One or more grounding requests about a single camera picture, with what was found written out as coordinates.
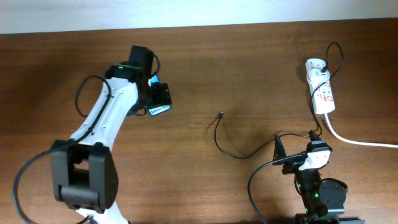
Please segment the blue smartphone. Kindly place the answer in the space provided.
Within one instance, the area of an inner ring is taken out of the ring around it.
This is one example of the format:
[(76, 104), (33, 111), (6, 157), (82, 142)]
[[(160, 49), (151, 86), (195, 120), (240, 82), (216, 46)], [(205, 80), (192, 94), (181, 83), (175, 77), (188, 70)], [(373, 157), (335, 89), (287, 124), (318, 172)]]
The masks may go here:
[[(157, 75), (153, 76), (150, 80), (149, 80), (149, 85), (150, 86), (154, 86), (155, 84), (159, 84), (159, 78)], [(168, 110), (171, 109), (171, 105), (162, 105), (162, 106), (158, 106), (155, 108), (151, 108), (148, 109), (148, 112), (151, 116), (157, 116), (159, 114), (162, 114)]]

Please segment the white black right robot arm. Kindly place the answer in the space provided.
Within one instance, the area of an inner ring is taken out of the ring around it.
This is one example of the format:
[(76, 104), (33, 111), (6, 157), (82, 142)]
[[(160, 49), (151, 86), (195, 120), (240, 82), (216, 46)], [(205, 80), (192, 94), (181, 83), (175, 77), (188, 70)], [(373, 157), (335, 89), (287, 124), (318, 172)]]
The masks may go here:
[(365, 223), (358, 217), (346, 217), (344, 203), (348, 186), (334, 178), (321, 178), (320, 169), (329, 163), (332, 148), (313, 131), (306, 150), (288, 156), (280, 136), (274, 137), (273, 164), (282, 166), (284, 175), (293, 174), (295, 188), (302, 198), (305, 213), (295, 216), (296, 223)]

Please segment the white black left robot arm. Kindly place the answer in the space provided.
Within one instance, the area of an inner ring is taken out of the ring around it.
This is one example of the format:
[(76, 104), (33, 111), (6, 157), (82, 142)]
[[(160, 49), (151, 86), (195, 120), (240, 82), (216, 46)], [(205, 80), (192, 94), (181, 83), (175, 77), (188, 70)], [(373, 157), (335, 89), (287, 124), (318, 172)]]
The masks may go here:
[(116, 203), (119, 179), (111, 152), (127, 116), (171, 109), (168, 85), (152, 68), (159, 62), (147, 47), (132, 46), (128, 60), (112, 64), (100, 78), (101, 93), (83, 124), (52, 145), (54, 197), (88, 223), (128, 223)]

